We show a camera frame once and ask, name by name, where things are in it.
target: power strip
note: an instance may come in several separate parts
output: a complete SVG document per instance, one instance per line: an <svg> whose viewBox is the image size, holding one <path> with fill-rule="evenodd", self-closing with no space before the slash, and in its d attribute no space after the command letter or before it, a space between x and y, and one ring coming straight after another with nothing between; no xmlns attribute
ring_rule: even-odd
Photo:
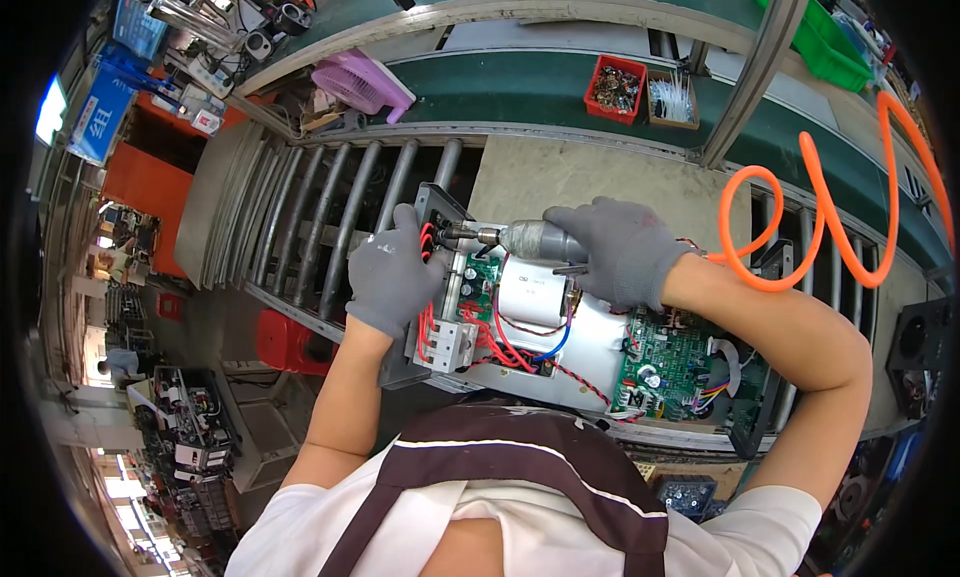
<svg viewBox="0 0 960 577"><path fill-rule="evenodd" d="M210 71L200 62L198 57L190 61L190 64L186 67L186 72L197 80L197 85L203 87L221 100L227 99L227 96L231 95L231 92L234 91L235 83L231 83L229 87L224 85L224 80L229 77L227 73L218 70L216 75L211 75Z"/></svg>

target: red stool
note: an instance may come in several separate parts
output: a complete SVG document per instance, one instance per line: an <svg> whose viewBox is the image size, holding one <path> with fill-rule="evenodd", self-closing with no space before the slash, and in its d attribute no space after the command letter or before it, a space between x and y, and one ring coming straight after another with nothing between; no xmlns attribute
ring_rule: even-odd
<svg viewBox="0 0 960 577"><path fill-rule="evenodd" d="M177 294L160 294L156 297L156 315L163 319L184 322L184 304L186 300Z"/></svg>
<svg viewBox="0 0 960 577"><path fill-rule="evenodd" d="M306 355L307 342L316 335L294 319L272 308L260 311L256 326L256 355L272 369L325 376L339 346L333 346L329 362L317 362Z"/></svg>

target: pink desk fan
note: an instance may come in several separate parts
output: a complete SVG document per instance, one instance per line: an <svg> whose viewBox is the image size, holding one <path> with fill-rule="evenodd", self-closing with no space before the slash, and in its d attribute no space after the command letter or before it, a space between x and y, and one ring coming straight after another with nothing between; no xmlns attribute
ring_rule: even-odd
<svg viewBox="0 0 960 577"><path fill-rule="evenodd" d="M382 62L351 48L317 63L310 76L321 90L365 115L376 115L384 106L393 107L387 122L396 123L417 97Z"/></svg>

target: blue sign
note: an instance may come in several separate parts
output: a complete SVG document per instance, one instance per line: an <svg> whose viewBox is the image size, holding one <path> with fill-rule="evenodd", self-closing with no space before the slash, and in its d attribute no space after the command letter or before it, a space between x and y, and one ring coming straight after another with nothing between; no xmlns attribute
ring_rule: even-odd
<svg viewBox="0 0 960 577"><path fill-rule="evenodd" d="M103 166L137 91L107 71L98 71L86 94L67 151Z"/></svg>

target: speaker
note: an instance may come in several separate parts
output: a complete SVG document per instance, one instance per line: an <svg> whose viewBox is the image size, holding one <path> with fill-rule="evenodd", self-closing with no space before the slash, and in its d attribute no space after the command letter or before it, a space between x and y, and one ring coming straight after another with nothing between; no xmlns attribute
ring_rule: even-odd
<svg viewBox="0 0 960 577"><path fill-rule="evenodd" d="M908 419L922 419L936 400L937 382L950 362L954 296L900 310L887 355L887 377L896 406Z"/></svg>
<svg viewBox="0 0 960 577"><path fill-rule="evenodd" d="M306 33L313 24L313 17L296 4L284 2L276 9L273 24L285 34L299 36Z"/></svg>
<svg viewBox="0 0 960 577"><path fill-rule="evenodd" d="M274 53L274 43L263 31L251 31L243 42L246 53L262 61Z"/></svg>

